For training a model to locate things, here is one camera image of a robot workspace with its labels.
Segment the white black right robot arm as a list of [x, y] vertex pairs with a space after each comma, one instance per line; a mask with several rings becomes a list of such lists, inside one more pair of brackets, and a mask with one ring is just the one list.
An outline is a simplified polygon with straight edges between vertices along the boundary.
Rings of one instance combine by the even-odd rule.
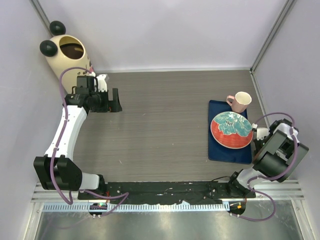
[[298, 140], [298, 133], [285, 118], [274, 121], [269, 129], [258, 127], [253, 166], [234, 172], [225, 186], [226, 193], [233, 198], [245, 198], [263, 181], [281, 183], [286, 180], [309, 152]]

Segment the black trash bag roll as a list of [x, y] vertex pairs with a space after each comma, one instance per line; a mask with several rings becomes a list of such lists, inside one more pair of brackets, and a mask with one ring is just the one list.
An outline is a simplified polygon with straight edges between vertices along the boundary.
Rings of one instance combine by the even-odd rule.
[[109, 110], [111, 113], [122, 112], [123, 108], [121, 106], [119, 99], [109, 100]]

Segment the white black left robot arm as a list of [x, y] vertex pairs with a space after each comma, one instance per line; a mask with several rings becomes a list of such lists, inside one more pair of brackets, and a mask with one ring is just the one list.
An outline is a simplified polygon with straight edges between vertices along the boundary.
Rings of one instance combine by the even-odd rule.
[[78, 76], [71, 93], [64, 96], [61, 120], [44, 156], [37, 156], [33, 166], [45, 190], [89, 190], [100, 200], [107, 188], [101, 174], [83, 172], [74, 163], [74, 148], [80, 129], [89, 113], [117, 113], [122, 111], [118, 89], [112, 89], [109, 99], [107, 74]]

